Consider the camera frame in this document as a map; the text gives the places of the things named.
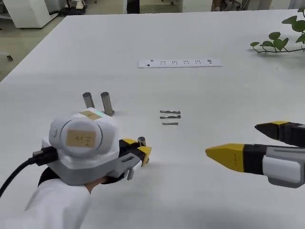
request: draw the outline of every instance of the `green plant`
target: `green plant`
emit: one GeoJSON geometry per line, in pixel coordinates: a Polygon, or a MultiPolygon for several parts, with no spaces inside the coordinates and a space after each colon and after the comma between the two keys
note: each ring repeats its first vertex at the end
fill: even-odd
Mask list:
{"type": "MultiPolygon", "coordinates": [[[[303,14],[303,17],[305,18],[305,7],[301,7],[298,10],[299,13],[303,14]]],[[[301,33],[300,37],[296,40],[296,43],[302,43],[305,44],[305,20],[298,20],[297,21],[297,16],[292,16],[290,18],[285,19],[282,21],[282,24],[290,24],[291,28],[296,31],[301,33]]],[[[272,32],[269,34],[269,41],[264,41],[262,43],[260,42],[252,42],[250,45],[252,48],[257,52],[257,53],[266,53],[266,52],[295,52],[295,51],[300,51],[303,50],[305,52],[305,48],[303,48],[301,44],[300,49],[295,49],[295,50],[288,50],[286,49],[286,45],[288,44],[289,39],[280,39],[281,33],[280,32],[272,32]],[[259,45],[262,47],[262,51],[257,50],[255,47],[259,45]]]]}

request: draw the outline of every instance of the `floor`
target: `floor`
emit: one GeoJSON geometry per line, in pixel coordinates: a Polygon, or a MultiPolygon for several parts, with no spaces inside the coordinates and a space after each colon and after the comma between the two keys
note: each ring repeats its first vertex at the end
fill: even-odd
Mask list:
{"type": "MultiPolygon", "coordinates": [[[[119,14],[122,12],[122,1],[99,0],[97,4],[88,4],[86,14],[119,14]]],[[[276,2],[287,4],[287,0],[276,2]]],[[[171,6],[169,3],[170,0],[141,0],[140,10],[141,13],[179,12],[178,6],[171,6]]],[[[3,28],[3,31],[0,31],[0,52],[7,52],[14,58],[14,61],[9,62],[5,56],[0,56],[0,82],[61,20],[61,17],[57,17],[42,29],[16,29],[12,21],[0,19],[0,26],[3,28]]]]}

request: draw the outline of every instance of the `plant leaf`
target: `plant leaf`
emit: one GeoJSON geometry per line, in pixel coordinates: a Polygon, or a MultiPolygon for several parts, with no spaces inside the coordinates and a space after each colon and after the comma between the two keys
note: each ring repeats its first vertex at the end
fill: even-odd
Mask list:
{"type": "Polygon", "coordinates": [[[284,45],[283,47],[285,47],[285,46],[287,45],[288,41],[289,41],[288,38],[285,38],[285,39],[283,40],[283,45],[284,45]]]}
{"type": "Polygon", "coordinates": [[[301,13],[301,12],[303,13],[304,11],[305,11],[305,7],[301,7],[301,8],[298,9],[299,13],[301,13]]]}
{"type": "Polygon", "coordinates": [[[299,43],[299,42],[305,42],[305,34],[303,34],[296,40],[296,43],[299,43]]]}
{"type": "Polygon", "coordinates": [[[296,21],[297,16],[292,16],[290,18],[285,19],[282,21],[282,24],[292,24],[293,22],[296,21]]]}
{"type": "Polygon", "coordinates": [[[293,22],[292,29],[296,32],[303,32],[305,30],[305,20],[299,20],[293,22]]]}
{"type": "Polygon", "coordinates": [[[284,48],[284,43],[281,39],[276,39],[273,42],[273,45],[279,50],[281,51],[284,48]]]}
{"type": "Polygon", "coordinates": [[[264,42],[261,44],[261,46],[274,47],[273,44],[272,44],[272,42],[270,42],[270,41],[264,41],[264,42]]]}
{"type": "Polygon", "coordinates": [[[276,40],[278,39],[279,37],[281,36],[281,33],[280,32],[272,32],[269,34],[269,38],[271,40],[276,40]]]}
{"type": "Polygon", "coordinates": [[[252,47],[255,47],[255,46],[257,46],[259,44],[259,42],[252,42],[250,45],[252,46],[252,47]]]}

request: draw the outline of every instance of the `metal peg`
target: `metal peg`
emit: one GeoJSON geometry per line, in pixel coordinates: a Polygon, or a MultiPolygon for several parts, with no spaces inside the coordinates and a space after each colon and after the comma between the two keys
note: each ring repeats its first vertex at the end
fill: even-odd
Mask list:
{"type": "Polygon", "coordinates": [[[84,94],[82,94],[82,97],[85,101],[85,104],[86,104],[87,108],[89,108],[89,107],[95,108],[94,102],[93,102],[93,99],[92,99],[92,96],[91,96],[90,92],[85,92],[84,94]]]}
{"type": "Polygon", "coordinates": [[[177,114],[177,115],[180,115],[180,114],[181,114],[180,111],[160,111],[160,113],[177,114]]]}
{"type": "Polygon", "coordinates": [[[103,92],[101,93],[101,98],[104,106],[104,113],[113,116],[114,115],[114,110],[112,109],[111,106],[111,101],[110,101],[110,96],[108,92],[103,92]]]}
{"type": "Polygon", "coordinates": [[[162,125],[178,125],[178,123],[177,122],[175,122],[175,123],[162,123],[162,125]]]}
{"type": "Polygon", "coordinates": [[[138,137],[138,143],[140,146],[146,146],[145,137],[138,137]]]}
{"type": "Polygon", "coordinates": [[[181,118],[181,115],[174,115],[174,116],[160,116],[161,119],[165,118],[181,118]]]}

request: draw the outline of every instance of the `power strip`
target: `power strip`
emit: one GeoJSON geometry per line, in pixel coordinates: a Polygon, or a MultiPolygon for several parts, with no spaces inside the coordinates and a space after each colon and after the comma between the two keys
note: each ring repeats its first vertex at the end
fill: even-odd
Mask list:
{"type": "Polygon", "coordinates": [[[183,60],[141,60],[138,68],[185,68],[185,67],[222,67],[217,59],[183,59],[183,60]]]}

